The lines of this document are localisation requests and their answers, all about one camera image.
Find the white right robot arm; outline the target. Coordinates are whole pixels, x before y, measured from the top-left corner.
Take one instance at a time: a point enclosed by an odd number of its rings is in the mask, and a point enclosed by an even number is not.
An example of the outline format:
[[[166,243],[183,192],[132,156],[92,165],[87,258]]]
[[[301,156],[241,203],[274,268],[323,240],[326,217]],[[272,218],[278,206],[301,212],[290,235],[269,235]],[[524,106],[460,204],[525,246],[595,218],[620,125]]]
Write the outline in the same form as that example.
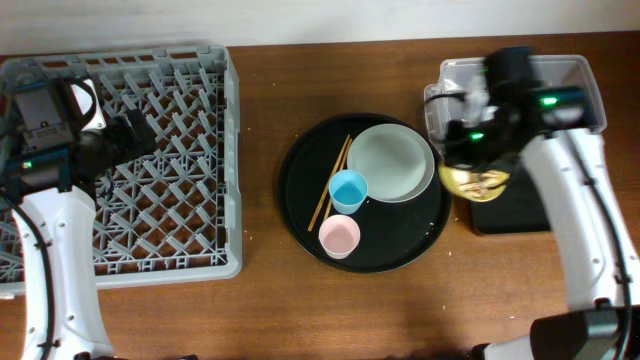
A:
[[[474,347],[476,359],[635,359],[639,256],[612,190],[592,102],[576,86],[546,86],[526,47],[485,57],[491,116],[453,120],[439,168],[447,189],[494,199],[516,160],[543,202],[567,288],[566,313],[535,320],[527,335]]]

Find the rice and peanut shell scraps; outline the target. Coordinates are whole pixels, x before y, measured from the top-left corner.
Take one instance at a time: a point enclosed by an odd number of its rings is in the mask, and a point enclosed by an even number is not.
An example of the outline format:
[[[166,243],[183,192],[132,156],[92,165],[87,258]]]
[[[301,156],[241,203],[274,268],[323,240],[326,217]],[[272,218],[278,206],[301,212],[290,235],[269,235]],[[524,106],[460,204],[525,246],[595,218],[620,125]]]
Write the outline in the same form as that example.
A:
[[[473,173],[468,182],[459,186],[459,191],[473,201],[491,201],[504,192],[509,180],[508,173],[497,170]]]

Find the yellow bowl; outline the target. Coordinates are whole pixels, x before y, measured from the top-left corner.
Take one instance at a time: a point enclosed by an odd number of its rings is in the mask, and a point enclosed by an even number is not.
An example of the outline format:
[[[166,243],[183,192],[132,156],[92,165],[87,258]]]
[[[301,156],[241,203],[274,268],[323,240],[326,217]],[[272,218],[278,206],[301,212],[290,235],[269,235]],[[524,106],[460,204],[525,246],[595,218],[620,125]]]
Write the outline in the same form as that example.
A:
[[[472,202],[489,202],[506,189],[510,174],[498,170],[483,173],[438,166],[438,174],[444,187],[453,195]]]

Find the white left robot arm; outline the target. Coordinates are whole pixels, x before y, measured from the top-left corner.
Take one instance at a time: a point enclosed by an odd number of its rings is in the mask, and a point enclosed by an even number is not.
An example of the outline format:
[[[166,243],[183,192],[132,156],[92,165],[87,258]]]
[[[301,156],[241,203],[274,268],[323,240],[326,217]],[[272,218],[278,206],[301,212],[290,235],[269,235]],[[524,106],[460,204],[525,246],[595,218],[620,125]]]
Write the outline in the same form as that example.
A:
[[[97,178],[151,155],[138,109],[107,118],[93,81],[67,77],[8,94],[1,124],[1,206],[21,242],[26,359],[111,359],[91,237]]]

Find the blue plastic cup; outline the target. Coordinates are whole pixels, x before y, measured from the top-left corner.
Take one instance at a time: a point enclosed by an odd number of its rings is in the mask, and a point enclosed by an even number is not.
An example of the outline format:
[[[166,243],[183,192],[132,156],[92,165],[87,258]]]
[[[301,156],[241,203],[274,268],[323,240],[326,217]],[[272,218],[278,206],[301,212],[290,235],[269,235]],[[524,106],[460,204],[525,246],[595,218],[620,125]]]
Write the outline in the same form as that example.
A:
[[[355,213],[368,196],[368,183],[357,171],[343,170],[335,178],[334,208],[340,214]]]

